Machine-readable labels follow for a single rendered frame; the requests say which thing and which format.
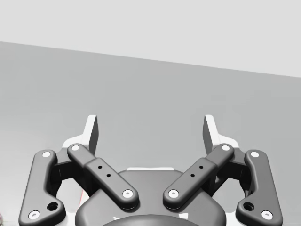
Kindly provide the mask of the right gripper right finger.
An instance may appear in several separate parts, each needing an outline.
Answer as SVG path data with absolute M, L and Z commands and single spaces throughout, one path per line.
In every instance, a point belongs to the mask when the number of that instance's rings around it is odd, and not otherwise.
M 163 204 L 178 210 L 199 190 L 209 196 L 226 182 L 238 180 L 244 198 L 236 219 L 245 226 L 282 226 L 283 215 L 268 156 L 261 150 L 243 152 L 238 142 L 218 132 L 214 117 L 204 116 L 206 156 L 198 159 L 163 192 Z

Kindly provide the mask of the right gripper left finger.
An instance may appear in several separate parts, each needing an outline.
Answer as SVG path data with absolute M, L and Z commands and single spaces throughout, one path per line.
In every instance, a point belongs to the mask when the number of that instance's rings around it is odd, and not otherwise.
M 95 157 L 98 136 L 97 116 L 89 115 L 83 133 L 65 140 L 59 152 L 41 150 L 34 155 L 18 218 L 20 226 L 61 223 L 66 210 L 57 192 L 62 181 L 70 178 L 89 195 L 103 190 L 121 209 L 138 205 L 137 190 L 102 158 Z

